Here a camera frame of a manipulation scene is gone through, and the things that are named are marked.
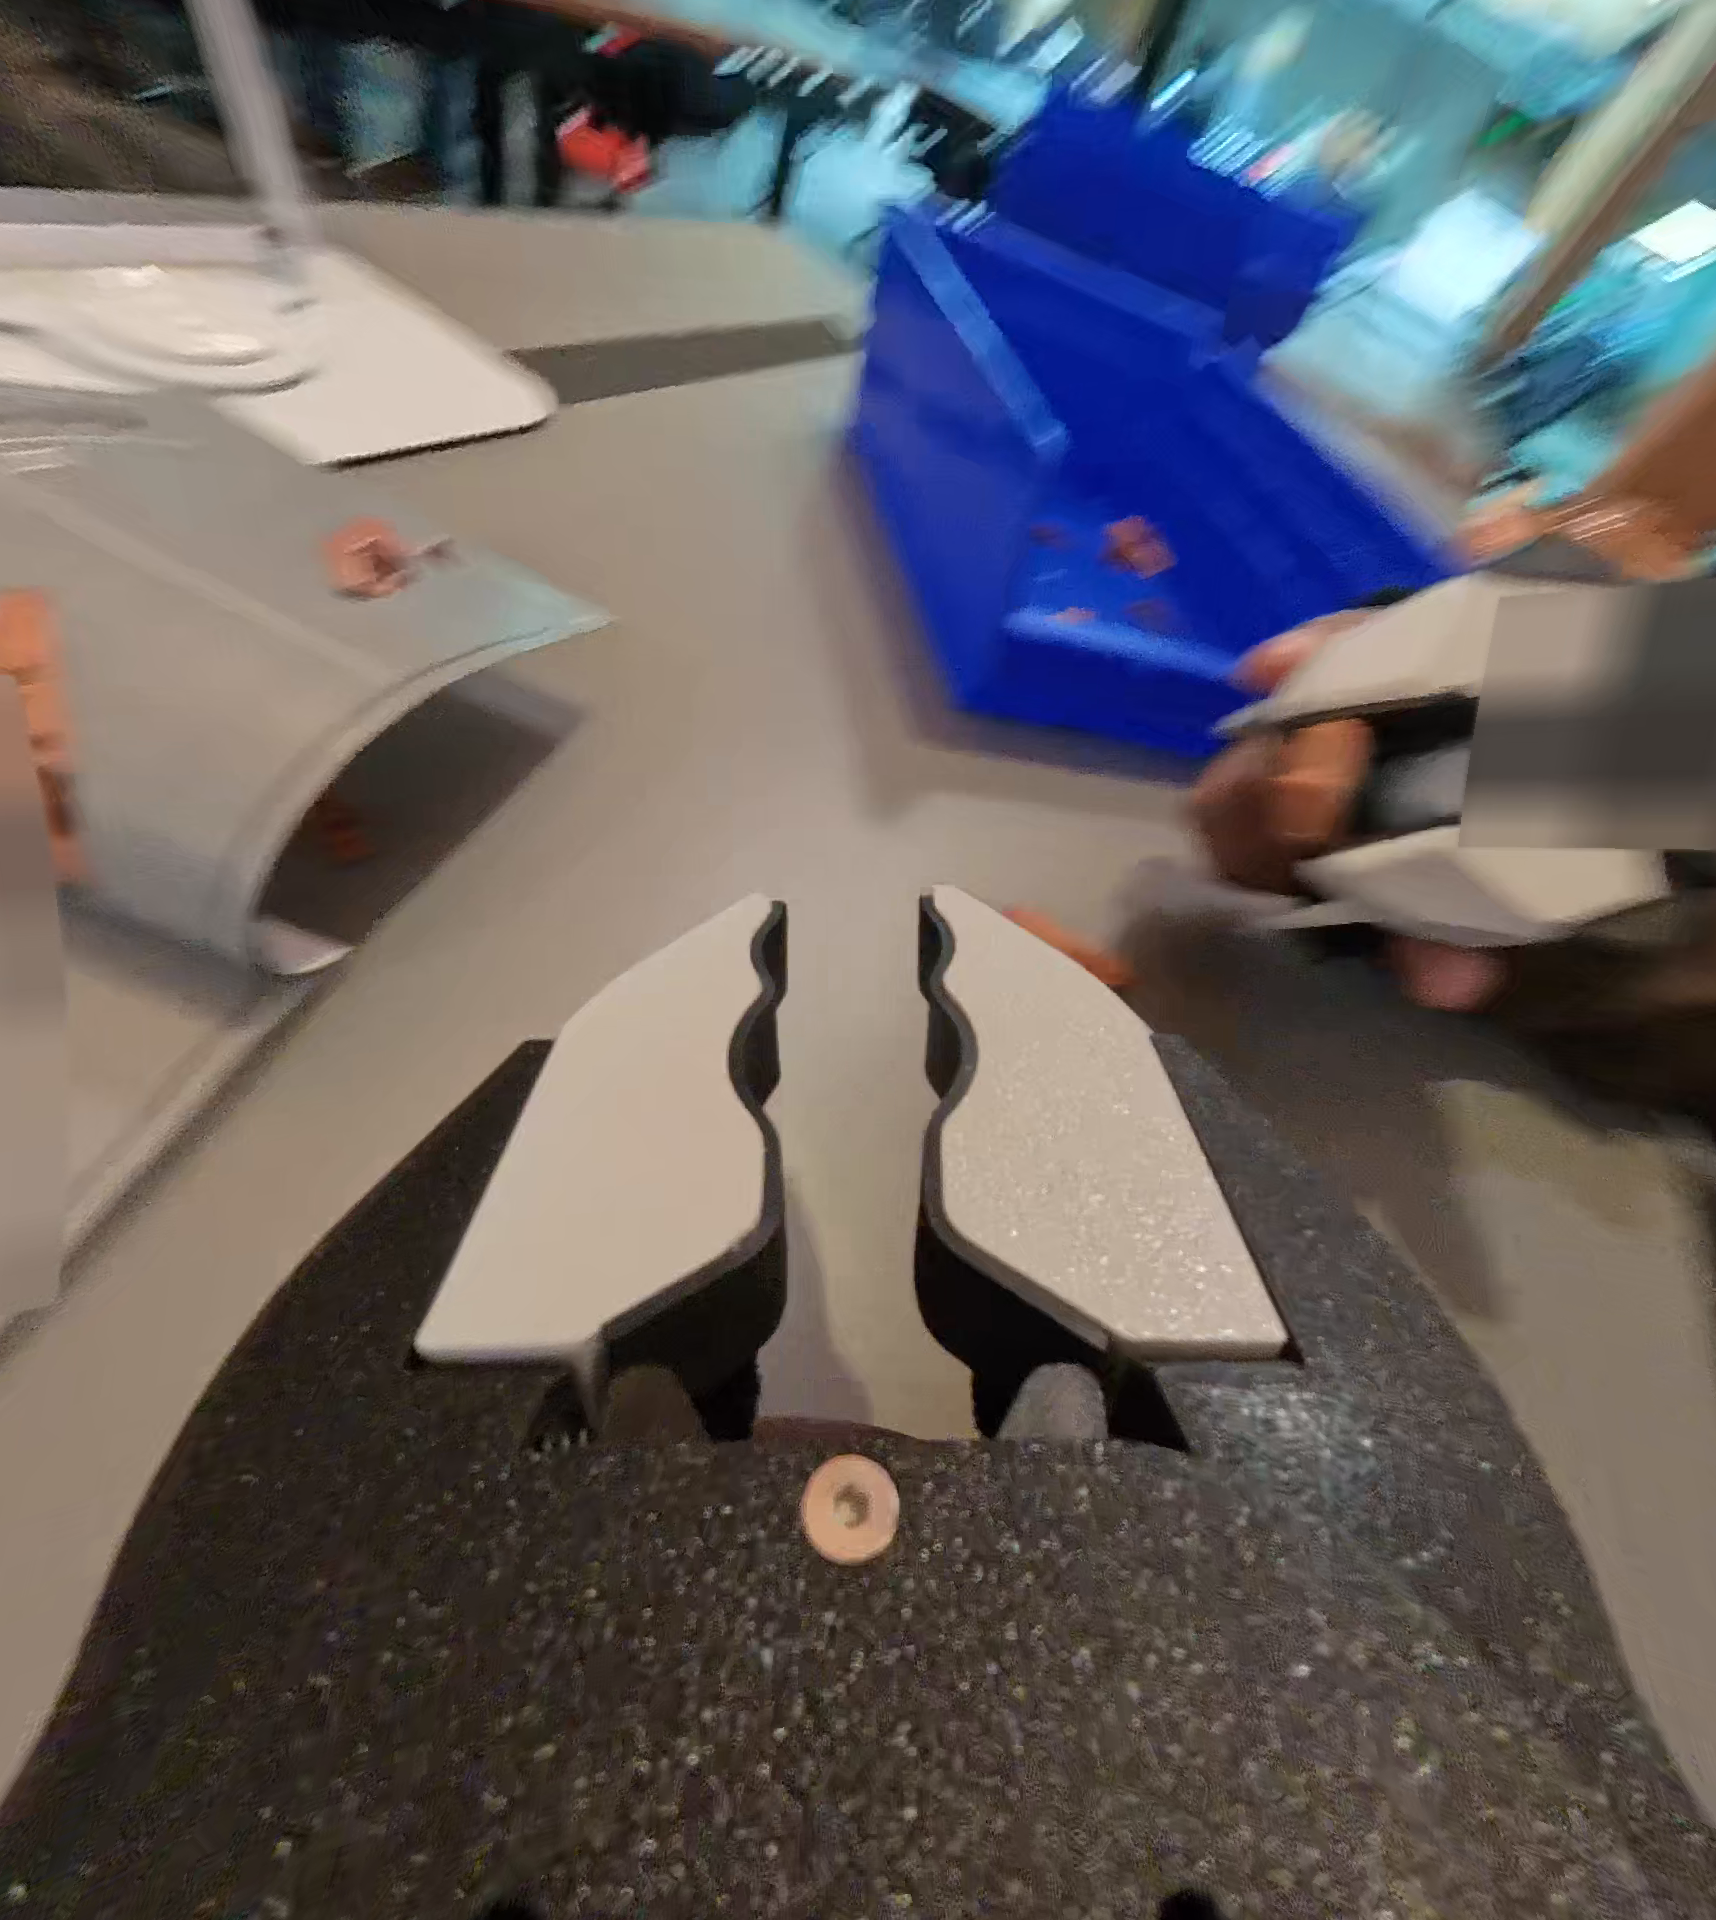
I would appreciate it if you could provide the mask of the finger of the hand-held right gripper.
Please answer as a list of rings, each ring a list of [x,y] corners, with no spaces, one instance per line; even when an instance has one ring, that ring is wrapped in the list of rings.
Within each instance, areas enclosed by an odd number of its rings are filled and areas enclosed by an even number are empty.
[[[1465,846],[1457,825],[1352,834],[1295,869],[1299,895],[1253,928],[1380,928],[1447,948],[1536,948],[1662,912],[1650,849]]]
[[[1493,576],[1462,575],[1386,607],[1326,614],[1249,650],[1245,701],[1217,739],[1469,700],[1486,682]]]

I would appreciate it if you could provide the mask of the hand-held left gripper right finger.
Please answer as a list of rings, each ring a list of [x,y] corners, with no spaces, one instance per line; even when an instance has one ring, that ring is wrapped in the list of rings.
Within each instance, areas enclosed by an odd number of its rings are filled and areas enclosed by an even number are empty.
[[[1291,1333],[1153,1032],[960,885],[921,898],[922,1220],[1097,1358],[1280,1359]]]

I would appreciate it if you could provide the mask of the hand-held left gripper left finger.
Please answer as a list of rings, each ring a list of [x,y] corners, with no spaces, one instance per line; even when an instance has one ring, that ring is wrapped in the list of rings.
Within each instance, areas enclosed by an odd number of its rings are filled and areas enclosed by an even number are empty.
[[[749,895],[567,1019],[427,1307],[437,1365],[609,1365],[773,1224],[774,1133],[746,1041],[774,1009],[781,903]]]

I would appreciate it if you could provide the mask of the orange brick with side stud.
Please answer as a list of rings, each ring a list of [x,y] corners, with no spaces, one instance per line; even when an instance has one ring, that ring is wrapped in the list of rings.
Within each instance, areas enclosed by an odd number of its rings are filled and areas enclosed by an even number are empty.
[[[1028,906],[1008,906],[1003,909],[1003,916],[1011,920],[1021,930],[1040,940],[1042,944],[1061,954],[1065,958],[1077,962],[1113,991],[1135,988],[1136,972],[1114,948],[1107,948],[1097,940],[1088,940],[1077,928],[1068,928],[1060,920]]]

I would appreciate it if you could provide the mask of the blue plastic bin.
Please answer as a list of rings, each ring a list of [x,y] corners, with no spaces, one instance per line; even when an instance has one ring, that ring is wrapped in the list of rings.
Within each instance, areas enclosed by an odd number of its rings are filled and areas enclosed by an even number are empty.
[[[1352,251],[1362,211],[1253,186],[1194,155],[1175,119],[1056,90],[990,172],[990,209],[1042,243],[1188,300],[1230,347],[1277,347]]]
[[[951,701],[1129,749],[1207,756],[1249,650],[1461,569],[1205,313],[990,211],[886,214],[848,439]],[[1164,576],[1102,563],[1127,516]]]

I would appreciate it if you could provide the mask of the person's right forearm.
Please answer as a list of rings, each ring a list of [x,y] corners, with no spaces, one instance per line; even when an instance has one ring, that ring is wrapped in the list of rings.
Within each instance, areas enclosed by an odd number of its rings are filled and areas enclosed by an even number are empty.
[[[1521,948],[1493,1019],[1577,1086],[1674,1114],[1716,1142],[1716,885],[1671,940]]]

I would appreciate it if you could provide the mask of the grey desk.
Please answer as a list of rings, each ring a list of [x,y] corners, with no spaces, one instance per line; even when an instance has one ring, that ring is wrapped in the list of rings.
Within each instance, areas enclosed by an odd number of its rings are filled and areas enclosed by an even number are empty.
[[[301,1256],[505,1052],[716,909],[791,909],[778,1409],[960,1436],[911,1296],[918,901],[960,884],[1114,928],[1188,863],[1156,761],[948,712],[844,467],[848,356],[648,391],[699,332],[856,325],[854,282],[746,226],[333,205],[333,237],[503,347],[615,395],[380,467],[614,625],[519,672],[572,732],[184,1133],[0,1342],[0,1796],[175,1430]],[[1149,948],[1205,1044],[1447,1296],[1565,1501],[1657,1728],[1716,1823],[1716,1256],[1662,1139],[1479,1026],[1272,941]]]

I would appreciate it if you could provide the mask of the open instruction booklet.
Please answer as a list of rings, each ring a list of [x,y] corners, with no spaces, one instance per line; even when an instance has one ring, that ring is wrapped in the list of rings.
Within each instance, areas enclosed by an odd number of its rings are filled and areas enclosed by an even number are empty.
[[[0,391],[0,1345],[567,732],[609,609],[184,393]],[[301,825],[352,803],[376,856]]]

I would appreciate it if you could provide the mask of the silver monitor stand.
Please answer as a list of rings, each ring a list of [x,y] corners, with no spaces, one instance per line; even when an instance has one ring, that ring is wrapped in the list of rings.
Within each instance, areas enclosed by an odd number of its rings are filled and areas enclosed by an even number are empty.
[[[522,435],[544,378],[336,249],[262,3],[0,3],[0,391],[184,393],[315,467]]]

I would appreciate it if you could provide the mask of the red plastic object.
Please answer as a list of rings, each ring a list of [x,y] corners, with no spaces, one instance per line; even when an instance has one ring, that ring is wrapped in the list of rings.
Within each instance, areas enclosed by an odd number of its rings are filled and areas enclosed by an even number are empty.
[[[652,183],[652,145],[614,123],[579,108],[558,123],[558,162],[583,180],[593,180],[609,196],[636,196]]]

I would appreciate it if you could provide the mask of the wooden post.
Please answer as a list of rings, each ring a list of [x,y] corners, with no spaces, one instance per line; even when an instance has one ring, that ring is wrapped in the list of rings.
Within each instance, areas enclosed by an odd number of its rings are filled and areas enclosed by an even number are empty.
[[[1521,569],[1529,548],[1582,554],[1582,576],[1668,583],[1703,569],[1716,538],[1716,350],[1645,416],[1579,494],[1508,494],[1454,538],[1469,563]]]

